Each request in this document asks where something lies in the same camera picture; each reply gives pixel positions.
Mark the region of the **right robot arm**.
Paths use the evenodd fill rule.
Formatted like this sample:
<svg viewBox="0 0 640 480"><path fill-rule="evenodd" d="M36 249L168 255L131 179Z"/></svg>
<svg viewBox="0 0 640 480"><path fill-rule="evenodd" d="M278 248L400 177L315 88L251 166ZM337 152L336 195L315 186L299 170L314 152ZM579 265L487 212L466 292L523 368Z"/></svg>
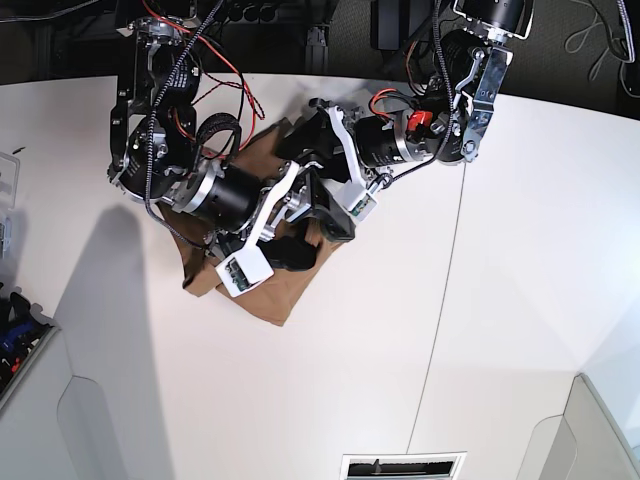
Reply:
<svg viewBox="0 0 640 480"><path fill-rule="evenodd" d="M201 222L201 235L179 233L178 240L233 273L305 271L318 252L307 239L312 224L331 242L355 236L347 209L324 185L350 179L341 145L349 133L338 106L314 99L312 117L278 145L277 173L242 166L249 136L239 116L199 120L195 110L204 74L195 48L223 56L208 33L222 7L215 2L198 25L191 24L193 2L145 1L130 17L134 54L118 77L108 177L148 213L166 206Z"/></svg>

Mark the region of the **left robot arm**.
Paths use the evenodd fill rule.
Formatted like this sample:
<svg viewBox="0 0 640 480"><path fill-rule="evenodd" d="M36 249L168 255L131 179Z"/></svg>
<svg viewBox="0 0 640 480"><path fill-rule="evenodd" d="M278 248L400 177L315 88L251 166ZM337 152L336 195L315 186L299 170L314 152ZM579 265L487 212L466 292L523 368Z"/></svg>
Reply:
<svg viewBox="0 0 640 480"><path fill-rule="evenodd" d="M276 154L354 186L362 196L439 162L474 161L511 64L508 40L529 36L531 1L434 1L402 48L409 90L386 87L365 110L343 110L315 98L313 115L277 146Z"/></svg>

